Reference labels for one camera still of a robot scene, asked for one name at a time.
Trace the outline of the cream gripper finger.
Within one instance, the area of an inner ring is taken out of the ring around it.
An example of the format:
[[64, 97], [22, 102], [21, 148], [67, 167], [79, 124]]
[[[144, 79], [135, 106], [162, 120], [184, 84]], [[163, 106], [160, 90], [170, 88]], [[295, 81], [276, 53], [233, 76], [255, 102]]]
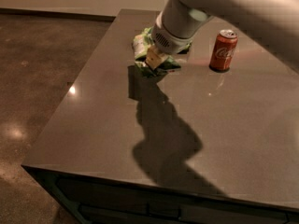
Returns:
[[149, 66], [149, 68], [155, 70], [167, 58], [168, 58], [167, 54], [161, 52], [155, 45], [153, 45], [150, 46], [147, 50], [146, 64]]

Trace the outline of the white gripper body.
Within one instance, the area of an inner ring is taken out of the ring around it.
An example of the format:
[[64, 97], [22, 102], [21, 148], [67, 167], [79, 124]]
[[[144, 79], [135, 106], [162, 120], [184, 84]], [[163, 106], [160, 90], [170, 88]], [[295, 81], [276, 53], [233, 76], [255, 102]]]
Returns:
[[168, 0], [152, 28], [154, 45], [165, 54], [180, 53], [211, 19], [204, 11], [187, 7], [179, 0]]

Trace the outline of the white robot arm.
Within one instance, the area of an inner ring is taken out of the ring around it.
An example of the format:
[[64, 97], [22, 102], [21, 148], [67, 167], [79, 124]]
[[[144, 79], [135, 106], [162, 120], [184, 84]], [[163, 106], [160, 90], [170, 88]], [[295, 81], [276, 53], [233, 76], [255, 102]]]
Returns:
[[213, 17], [231, 23], [299, 71], [299, 0], [168, 0], [153, 26], [146, 64], [154, 69], [181, 52]]

